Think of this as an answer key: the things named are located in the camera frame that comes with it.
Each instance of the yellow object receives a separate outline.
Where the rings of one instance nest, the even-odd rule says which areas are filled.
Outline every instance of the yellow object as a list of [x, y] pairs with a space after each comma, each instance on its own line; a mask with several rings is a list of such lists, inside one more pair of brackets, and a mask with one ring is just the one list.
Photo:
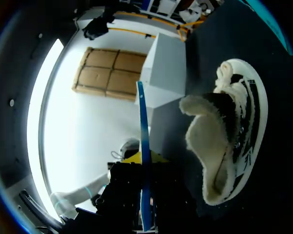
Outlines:
[[[162, 158], [159, 154], [151, 151], [151, 158], [152, 162], [169, 162], [168, 160]], [[127, 158], [122, 161], [122, 163], [139, 163], [141, 164], [141, 152], [136, 153], [135, 155], [131, 156], [130, 158]]]
[[134, 31], [134, 30], [128, 30], [128, 29], [122, 29], [122, 28], [109, 28], [111, 30], [115, 30], [115, 31], [124, 31], [124, 32], [130, 32], [130, 33], [135, 33], [135, 34], [140, 34], [140, 35], [143, 35], [143, 36], [146, 36], [147, 34], [146, 33], [141, 33], [141, 32], [138, 32], [138, 31]]

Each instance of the white box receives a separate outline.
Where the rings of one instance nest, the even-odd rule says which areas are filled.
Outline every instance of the white box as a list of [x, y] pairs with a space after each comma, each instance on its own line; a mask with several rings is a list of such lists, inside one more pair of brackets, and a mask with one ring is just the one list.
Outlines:
[[146, 106], [156, 108], [184, 97], [186, 75], [185, 43], [178, 38], [158, 34], [140, 76]]

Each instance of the black cable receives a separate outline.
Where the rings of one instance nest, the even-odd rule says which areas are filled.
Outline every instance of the black cable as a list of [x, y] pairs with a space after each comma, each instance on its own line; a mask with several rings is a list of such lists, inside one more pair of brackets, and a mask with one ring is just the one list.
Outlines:
[[117, 153], [116, 151], [112, 151], [112, 152], [111, 152], [111, 155], [112, 155], [112, 157], [115, 158], [115, 159], [120, 159], [120, 160], [123, 160], [123, 159], [124, 159], [124, 158], [123, 158], [119, 153]]

